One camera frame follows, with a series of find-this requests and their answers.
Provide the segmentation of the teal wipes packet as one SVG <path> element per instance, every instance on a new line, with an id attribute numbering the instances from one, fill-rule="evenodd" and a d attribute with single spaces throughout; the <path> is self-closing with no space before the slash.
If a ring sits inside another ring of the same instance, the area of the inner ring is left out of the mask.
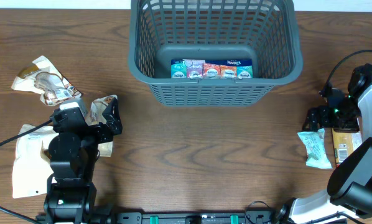
<path id="1" fill-rule="evenodd" d="M 297 133 L 298 137 L 305 145 L 307 151 L 306 166 L 318 169 L 331 169 L 332 165 L 327 157 L 324 137 L 325 130 L 319 129 L 315 131 L 302 131 Z"/>

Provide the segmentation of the orange spaghetti package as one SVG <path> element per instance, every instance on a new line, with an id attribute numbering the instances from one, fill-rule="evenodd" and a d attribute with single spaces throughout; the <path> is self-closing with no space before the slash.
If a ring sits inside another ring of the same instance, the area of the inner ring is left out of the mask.
<path id="1" fill-rule="evenodd" d="M 337 167 L 362 144 L 360 131 L 356 133 L 341 133 L 333 129 L 332 138 Z"/>

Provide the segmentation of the Kleenex tissue multipack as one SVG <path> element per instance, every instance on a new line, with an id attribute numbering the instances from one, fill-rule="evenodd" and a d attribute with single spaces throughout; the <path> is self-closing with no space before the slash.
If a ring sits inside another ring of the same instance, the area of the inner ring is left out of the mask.
<path id="1" fill-rule="evenodd" d="M 172 78 L 196 79 L 246 79 L 253 78 L 251 59 L 239 60 L 171 60 Z"/>

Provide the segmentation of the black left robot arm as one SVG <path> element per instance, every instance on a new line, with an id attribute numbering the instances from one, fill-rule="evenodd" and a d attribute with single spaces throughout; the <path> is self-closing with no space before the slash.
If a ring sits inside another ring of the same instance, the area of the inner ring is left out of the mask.
<path id="1" fill-rule="evenodd" d="M 56 109 L 50 119 L 57 133 L 48 148 L 52 175 L 47 179 L 42 223 L 116 223 L 112 207 L 95 208 L 93 172 L 99 144 L 110 142 L 123 127 L 118 101 L 103 111 L 105 123 L 87 125 L 81 108 Z"/>

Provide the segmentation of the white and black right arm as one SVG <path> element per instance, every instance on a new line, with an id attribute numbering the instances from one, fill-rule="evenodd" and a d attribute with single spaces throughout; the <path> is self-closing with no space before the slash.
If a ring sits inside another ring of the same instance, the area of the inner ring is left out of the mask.
<path id="1" fill-rule="evenodd" d="M 347 94 L 331 85 L 321 94 L 327 104 L 309 109 L 302 129 L 359 131 L 363 142 L 335 168 L 326 190 L 289 200 L 277 216 L 279 223 L 331 223 L 342 218 L 359 223 L 372 218 L 372 65 L 354 69 Z"/>

